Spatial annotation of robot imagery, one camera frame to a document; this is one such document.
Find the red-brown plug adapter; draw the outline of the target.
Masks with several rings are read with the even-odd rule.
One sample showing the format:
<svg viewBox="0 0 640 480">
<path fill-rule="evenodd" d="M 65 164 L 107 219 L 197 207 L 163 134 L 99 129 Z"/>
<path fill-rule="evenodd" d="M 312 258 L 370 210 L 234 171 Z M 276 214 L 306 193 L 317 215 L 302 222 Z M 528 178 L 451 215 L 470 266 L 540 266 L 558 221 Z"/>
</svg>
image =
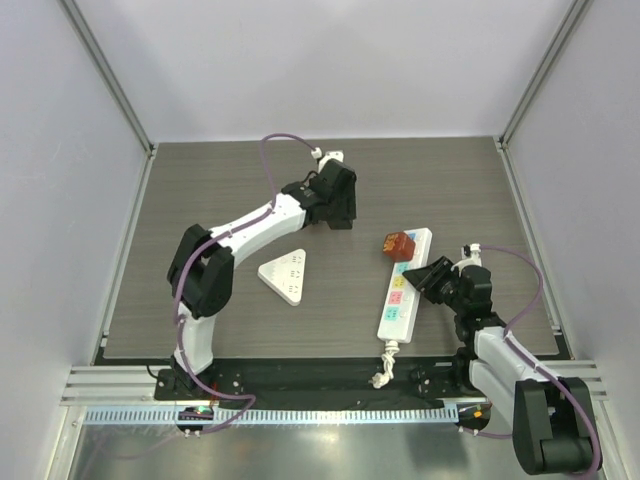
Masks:
<svg viewBox="0 0 640 480">
<path fill-rule="evenodd" d="M 386 235 L 382 252 L 393 262 L 408 262 L 413 258 L 416 249 L 415 241 L 404 231 L 393 232 Z"/>
</svg>

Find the white power strip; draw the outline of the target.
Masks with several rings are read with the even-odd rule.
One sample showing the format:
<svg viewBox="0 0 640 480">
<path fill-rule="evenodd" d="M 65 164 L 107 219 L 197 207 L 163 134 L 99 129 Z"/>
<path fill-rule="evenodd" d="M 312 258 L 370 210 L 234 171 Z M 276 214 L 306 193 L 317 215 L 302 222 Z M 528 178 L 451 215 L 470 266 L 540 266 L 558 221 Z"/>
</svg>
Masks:
<svg viewBox="0 0 640 480">
<path fill-rule="evenodd" d="M 416 290 L 403 277 L 403 272 L 427 264 L 432 241 L 429 228 L 404 232 L 415 241 L 416 249 L 410 261 L 394 262 L 377 331 L 377 337 L 381 341 L 400 344 L 411 342 L 420 299 Z"/>
</svg>

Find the white triangular socket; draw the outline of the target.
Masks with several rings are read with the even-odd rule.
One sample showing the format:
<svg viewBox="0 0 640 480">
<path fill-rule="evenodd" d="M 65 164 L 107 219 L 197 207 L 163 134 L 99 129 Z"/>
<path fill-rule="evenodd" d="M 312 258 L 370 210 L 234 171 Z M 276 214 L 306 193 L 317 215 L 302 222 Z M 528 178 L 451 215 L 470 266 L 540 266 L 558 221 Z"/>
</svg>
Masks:
<svg viewBox="0 0 640 480">
<path fill-rule="evenodd" d="M 296 249 L 259 266 L 257 275 L 290 306 L 301 303 L 307 253 Z"/>
</svg>

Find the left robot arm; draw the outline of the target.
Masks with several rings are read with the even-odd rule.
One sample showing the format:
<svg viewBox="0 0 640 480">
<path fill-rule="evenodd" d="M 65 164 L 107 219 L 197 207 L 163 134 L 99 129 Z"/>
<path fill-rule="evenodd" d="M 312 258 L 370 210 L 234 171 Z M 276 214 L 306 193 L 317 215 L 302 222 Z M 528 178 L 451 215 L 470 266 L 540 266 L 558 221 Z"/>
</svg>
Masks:
<svg viewBox="0 0 640 480">
<path fill-rule="evenodd" d="M 249 214 L 212 229 L 199 224 L 183 234 L 167 280 L 178 328 L 171 368 L 188 398 L 212 387 L 212 340 L 216 316 L 229 302 L 235 268 L 249 256 L 310 225 L 350 230 L 356 219 L 356 172 L 336 159 L 323 160 L 308 180 L 292 182 Z"/>
</svg>

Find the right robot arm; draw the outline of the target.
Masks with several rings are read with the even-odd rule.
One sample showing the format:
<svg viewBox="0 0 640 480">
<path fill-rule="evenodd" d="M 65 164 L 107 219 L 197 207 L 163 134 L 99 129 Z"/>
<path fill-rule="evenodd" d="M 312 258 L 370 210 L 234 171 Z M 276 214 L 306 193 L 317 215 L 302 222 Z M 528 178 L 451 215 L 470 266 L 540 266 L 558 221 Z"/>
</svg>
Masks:
<svg viewBox="0 0 640 480">
<path fill-rule="evenodd" d="M 529 475 L 595 474 L 603 455 L 588 386 L 553 371 L 519 343 L 493 309 L 490 271 L 475 260 L 441 257 L 403 275 L 429 302 L 453 311 L 463 345 L 452 386 L 466 396 L 481 392 L 509 421 L 521 468 Z"/>
</svg>

